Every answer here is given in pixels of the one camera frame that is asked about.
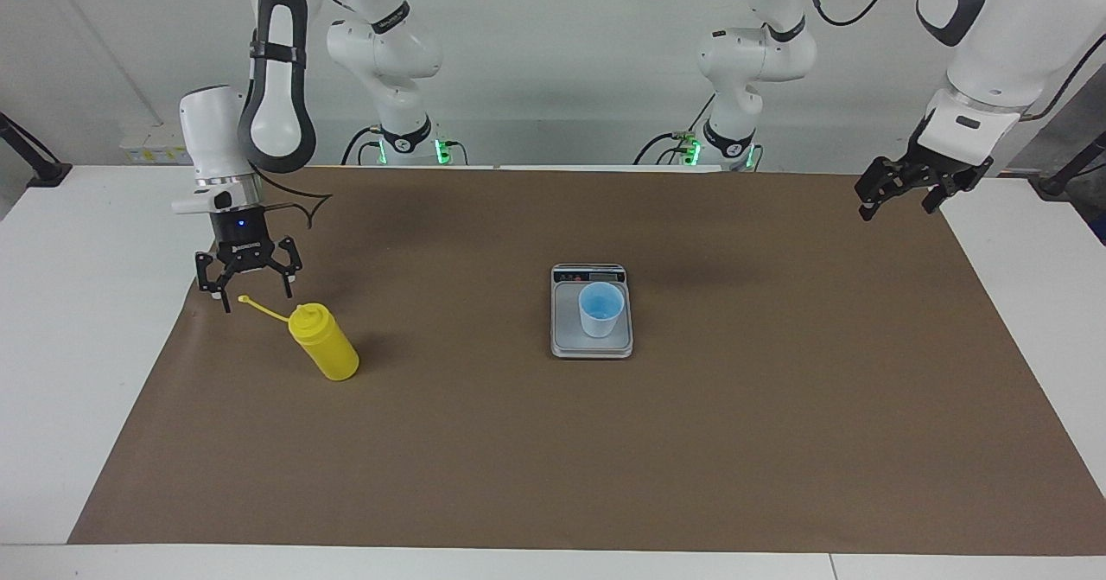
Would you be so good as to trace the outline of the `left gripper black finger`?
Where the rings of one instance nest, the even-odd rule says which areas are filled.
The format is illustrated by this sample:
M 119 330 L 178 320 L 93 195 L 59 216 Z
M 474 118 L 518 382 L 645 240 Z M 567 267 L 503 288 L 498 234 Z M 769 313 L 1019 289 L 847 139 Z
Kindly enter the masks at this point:
M 855 194 L 860 199 L 860 220 L 872 221 L 885 201 L 908 193 L 909 186 L 902 178 L 900 162 L 875 158 L 855 182 Z
M 933 214 L 952 195 L 971 191 L 975 189 L 978 183 L 978 178 L 938 178 L 935 182 L 926 182 L 925 187 L 928 187 L 928 193 L 921 201 L 921 207 L 926 214 Z

